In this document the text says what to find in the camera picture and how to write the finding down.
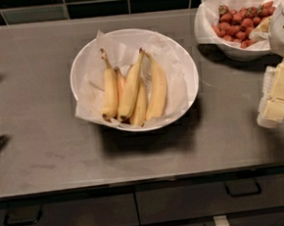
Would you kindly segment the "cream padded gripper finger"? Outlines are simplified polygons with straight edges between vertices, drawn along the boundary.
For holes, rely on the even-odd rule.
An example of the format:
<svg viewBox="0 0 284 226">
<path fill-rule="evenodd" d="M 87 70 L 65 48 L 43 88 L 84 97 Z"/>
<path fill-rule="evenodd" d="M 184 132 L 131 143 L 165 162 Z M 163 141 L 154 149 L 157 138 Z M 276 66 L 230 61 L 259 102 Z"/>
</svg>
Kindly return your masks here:
<svg viewBox="0 0 284 226">
<path fill-rule="evenodd" d="M 251 31 L 249 37 L 255 42 L 268 39 L 270 21 L 271 17 L 266 17 L 265 19 L 262 19 L 262 21 L 257 25 L 257 27 Z"/>
<path fill-rule="evenodd" d="M 263 77 L 257 123 L 275 128 L 284 120 L 284 59 L 275 68 L 268 66 Z"/>
</svg>

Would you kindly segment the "white rounded gripper body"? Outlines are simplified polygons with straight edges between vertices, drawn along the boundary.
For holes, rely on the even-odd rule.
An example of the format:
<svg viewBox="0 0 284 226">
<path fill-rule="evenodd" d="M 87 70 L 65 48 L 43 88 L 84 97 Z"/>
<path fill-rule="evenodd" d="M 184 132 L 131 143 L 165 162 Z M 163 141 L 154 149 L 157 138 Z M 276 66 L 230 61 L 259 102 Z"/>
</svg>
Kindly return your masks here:
<svg viewBox="0 0 284 226">
<path fill-rule="evenodd" d="M 284 0 L 273 13 L 269 27 L 270 49 L 284 58 Z"/>
</svg>

